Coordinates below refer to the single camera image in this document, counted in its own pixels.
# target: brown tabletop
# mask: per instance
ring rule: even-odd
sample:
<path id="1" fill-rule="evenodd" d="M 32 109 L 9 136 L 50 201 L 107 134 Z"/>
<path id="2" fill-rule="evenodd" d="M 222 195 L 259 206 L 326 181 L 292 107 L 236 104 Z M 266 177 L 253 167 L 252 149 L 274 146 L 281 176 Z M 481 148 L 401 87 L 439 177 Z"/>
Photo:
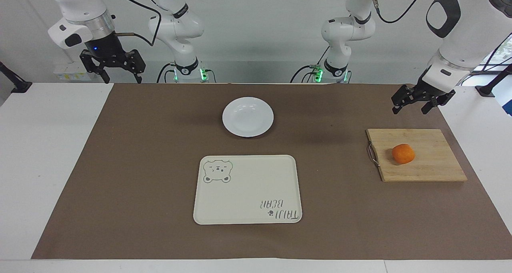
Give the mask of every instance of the brown tabletop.
<path id="1" fill-rule="evenodd" d="M 115 84 L 35 259 L 512 259 L 512 237 L 438 109 L 393 115 L 394 85 Z M 232 135 L 222 111 L 265 100 L 274 124 Z M 441 129 L 467 182 L 381 182 L 368 128 Z M 206 155 L 289 154 L 297 224 L 197 225 Z"/>

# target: white wall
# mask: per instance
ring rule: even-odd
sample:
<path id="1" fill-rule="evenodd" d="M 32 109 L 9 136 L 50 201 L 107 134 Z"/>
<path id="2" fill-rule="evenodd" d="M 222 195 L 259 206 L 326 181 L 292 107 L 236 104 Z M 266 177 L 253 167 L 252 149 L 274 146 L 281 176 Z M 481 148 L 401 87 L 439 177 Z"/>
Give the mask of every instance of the white wall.
<path id="1" fill-rule="evenodd" d="M 104 0 L 115 14 L 116 30 L 150 37 L 154 13 L 126 0 Z M 148 0 L 139 0 L 150 4 Z M 345 0 L 186 0 L 205 21 L 206 31 L 192 40 L 197 53 L 220 82 L 289 82 L 300 66 L 315 63 L 327 43 L 324 20 L 348 16 Z M 392 19 L 411 0 L 379 0 L 382 14 Z M 415 83 L 441 40 L 426 26 L 432 0 L 419 0 L 397 24 L 377 22 L 375 36 L 351 42 L 352 82 Z M 61 50 L 46 29 L 61 18 L 53 0 L 0 0 L 0 60 L 27 80 L 56 82 L 53 64 L 78 60 L 84 46 Z M 170 61 L 161 42 L 148 47 L 137 38 L 122 38 L 126 50 L 137 48 L 148 67 L 144 82 L 154 82 L 161 65 Z M 109 70 L 113 82 L 134 82 L 122 70 Z M 11 86 L 0 76 L 0 98 Z"/>

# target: wooden cutting board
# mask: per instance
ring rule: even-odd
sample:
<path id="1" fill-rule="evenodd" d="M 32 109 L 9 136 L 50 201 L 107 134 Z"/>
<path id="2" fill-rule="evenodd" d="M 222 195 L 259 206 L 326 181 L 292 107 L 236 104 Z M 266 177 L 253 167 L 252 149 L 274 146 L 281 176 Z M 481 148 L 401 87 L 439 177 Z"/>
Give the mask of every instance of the wooden cutting board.
<path id="1" fill-rule="evenodd" d="M 366 134 L 384 182 L 468 180 L 439 129 L 367 129 Z M 398 164 L 391 155 L 403 143 L 416 154 L 408 164 Z"/>

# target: orange fruit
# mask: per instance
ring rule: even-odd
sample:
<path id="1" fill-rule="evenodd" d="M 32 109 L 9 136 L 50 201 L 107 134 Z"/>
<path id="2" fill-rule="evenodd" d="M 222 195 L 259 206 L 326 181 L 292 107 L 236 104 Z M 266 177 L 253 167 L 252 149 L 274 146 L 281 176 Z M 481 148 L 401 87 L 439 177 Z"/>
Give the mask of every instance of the orange fruit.
<path id="1" fill-rule="evenodd" d="M 395 146 L 391 154 L 393 155 L 393 159 L 400 164 L 409 163 L 413 161 L 416 156 L 414 150 L 409 144 L 400 144 Z"/>

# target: table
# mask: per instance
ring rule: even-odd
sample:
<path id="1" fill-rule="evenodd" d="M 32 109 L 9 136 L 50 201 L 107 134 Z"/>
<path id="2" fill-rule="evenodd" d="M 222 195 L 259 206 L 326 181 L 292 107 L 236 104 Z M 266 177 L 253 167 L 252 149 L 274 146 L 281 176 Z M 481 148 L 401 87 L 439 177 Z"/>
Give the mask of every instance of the table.
<path id="1" fill-rule="evenodd" d="M 201 268 L 234 271 L 247 266 L 254 271 L 285 266 L 307 271 L 401 272 L 445 268 L 450 271 L 507 271 L 512 261 L 304 261 L 304 260 L 210 260 L 210 261 L 27 261 L 35 248 L 62 188 L 73 169 L 112 85 L 35 84 L 26 94 L 12 95 L 0 108 L 0 271 L 22 267 L 40 271 L 66 271 L 67 266 L 108 268 L 178 268 L 195 264 Z M 442 108 L 443 115 L 466 153 L 479 179 L 501 214 L 509 231 L 512 226 L 512 120 L 492 99 L 481 98 L 472 88 L 457 88 L 455 97 Z M 487 134 L 486 142 L 476 136 Z"/>

